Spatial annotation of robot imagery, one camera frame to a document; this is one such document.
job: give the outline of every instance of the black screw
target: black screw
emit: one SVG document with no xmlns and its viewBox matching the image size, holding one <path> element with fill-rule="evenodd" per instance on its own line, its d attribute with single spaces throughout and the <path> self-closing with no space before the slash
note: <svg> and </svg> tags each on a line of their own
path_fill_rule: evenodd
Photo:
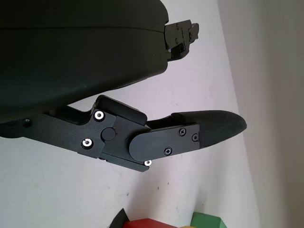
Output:
<svg viewBox="0 0 304 228">
<path fill-rule="evenodd" d="M 198 134 L 194 134 L 194 135 L 192 136 L 192 141 L 196 142 L 196 141 L 198 141 L 198 140 L 199 140 L 199 135 L 198 135 Z"/>
<path fill-rule="evenodd" d="M 163 152 L 166 156 L 170 155 L 172 153 L 172 149 L 171 147 L 167 147 L 164 152 Z"/>
<path fill-rule="evenodd" d="M 179 135 L 184 136 L 186 134 L 186 129 L 185 128 L 180 128 L 179 129 Z"/>
<path fill-rule="evenodd" d="M 33 122 L 30 120 L 30 119 L 24 119 L 22 121 L 22 126 L 23 127 L 26 127 L 26 128 L 29 128 L 33 125 Z"/>
</svg>

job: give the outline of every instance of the black plastic cover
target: black plastic cover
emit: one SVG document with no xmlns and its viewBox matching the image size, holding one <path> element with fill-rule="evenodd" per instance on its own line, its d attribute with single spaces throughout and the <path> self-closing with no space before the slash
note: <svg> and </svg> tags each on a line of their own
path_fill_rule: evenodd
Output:
<svg viewBox="0 0 304 228">
<path fill-rule="evenodd" d="M 159 0 L 0 3 L 0 123 L 161 74 Z"/>
<path fill-rule="evenodd" d="M 184 124 L 199 124 L 200 149 L 232 138 L 247 128 L 247 124 L 241 116 L 228 111 L 172 113 L 171 116 Z"/>
<path fill-rule="evenodd" d="M 2 0 L 0 28 L 125 27 L 164 32 L 160 0 Z"/>
</svg>

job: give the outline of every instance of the black metal bracket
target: black metal bracket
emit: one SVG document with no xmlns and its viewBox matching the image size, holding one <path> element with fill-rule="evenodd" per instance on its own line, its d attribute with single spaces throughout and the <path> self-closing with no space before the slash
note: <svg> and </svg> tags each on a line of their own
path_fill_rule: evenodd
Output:
<svg viewBox="0 0 304 228">
<path fill-rule="evenodd" d="M 199 149 L 199 131 L 172 117 L 148 122 L 144 113 L 103 95 L 88 112 L 66 106 L 0 124 L 2 137 L 26 137 L 142 172 L 150 160 Z"/>
<path fill-rule="evenodd" d="M 199 25 L 190 20 L 165 26 L 168 61 L 184 58 L 189 53 L 190 44 L 199 38 L 199 29 Z"/>
<path fill-rule="evenodd" d="M 130 143 L 130 155 L 137 161 L 154 160 L 200 148 L 200 126 L 180 125 L 142 133 Z"/>
</svg>

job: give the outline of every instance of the adjustment mechanism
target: adjustment mechanism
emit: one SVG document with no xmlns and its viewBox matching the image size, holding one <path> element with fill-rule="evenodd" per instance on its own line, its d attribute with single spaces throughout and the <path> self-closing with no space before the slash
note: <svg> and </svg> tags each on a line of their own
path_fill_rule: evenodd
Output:
<svg viewBox="0 0 304 228">
<path fill-rule="evenodd" d="M 199 38 L 199 25 L 190 20 L 165 26 L 165 41 L 168 61 L 184 58 L 190 44 Z"/>
</svg>

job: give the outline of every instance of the black plastic part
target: black plastic part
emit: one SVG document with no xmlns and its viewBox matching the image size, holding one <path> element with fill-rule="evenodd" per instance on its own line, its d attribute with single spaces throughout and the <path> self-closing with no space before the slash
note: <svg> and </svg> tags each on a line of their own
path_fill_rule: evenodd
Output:
<svg viewBox="0 0 304 228">
<path fill-rule="evenodd" d="M 115 216 L 109 228 L 123 228 L 125 222 L 129 222 L 129 218 L 124 209 Z"/>
<path fill-rule="evenodd" d="M 0 3 L 0 123 L 161 74 L 159 0 Z"/>
<path fill-rule="evenodd" d="M 131 139 L 139 133 L 144 133 L 150 129 L 138 123 L 131 122 L 117 116 L 113 125 L 116 136 L 111 141 L 105 141 L 105 146 L 100 158 L 106 159 L 108 162 L 121 165 L 138 171 L 146 171 L 149 167 L 144 166 L 143 162 L 135 160 L 129 153 L 129 144 Z"/>
<path fill-rule="evenodd" d="M 227 111 L 173 113 L 172 117 L 183 124 L 199 124 L 199 148 L 215 145 L 247 128 L 241 116 Z"/>
<path fill-rule="evenodd" d="M 125 27 L 163 32 L 160 0 L 2 0 L 0 29 Z"/>
<path fill-rule="evenodd" d="M 199 25 L 190 20 L 166 25 L 165 40 L 168 61 L 184 58 L 189 53 L 190 43 L 199 38 Z"/>
<path fill-rule="evenodd" d="M 124 119 L 130 120 L 140 125 L 145 126 L 147 123 L 146 114 L 107 96 L 100 95 L 97 98 L 95 105 L 98 109 L 104 110 L 114 115 L 118 115 Z"/>
<path fill-rule="evenodd" d="M 103 132 L 101 132 L 101 138 L 104 141 L 111 141 L 115 138 L 116 132 L 112 127 L 105 128 Z"/>
<path fill-rule="evenodd" d="M 184 136 L 180 136 L 180 128 L 186 130 Z M 130 143 L 130 155 L 137 161 L 154 160 L 168 155 L 164 153 L 166 148 L 171 148 L 171 155 L 198 150 L 199 142 L 192 140 L 193 134 L 200 131 L 197 124 L 188 126 L 176 126 L 152 130 L 136 136 Z"/>
<path fill-rule="evenodd" d="M 127 86 L 167 65 L 161 32 L 0 29 L 0 123 Z"/>
<path fill-rule="evenodd" d="M 91 117 L 84 125 L 76 125 L 47 114 L 38 114 L 26 119 L 32 122 L 30 127 L 25 127 L 22 119 L 13 126 L 0 124 L 0 136 L 26 137 L 92 158 L 99 158 L 105 146 L 100 134 L 104 128 L 113 126 L 116 116 L 105 113 L 104 121 L 96 122 Z M 93 147 L 84 149 L 82 146 L 84 139 L 91 139 Z"/>
</svg>

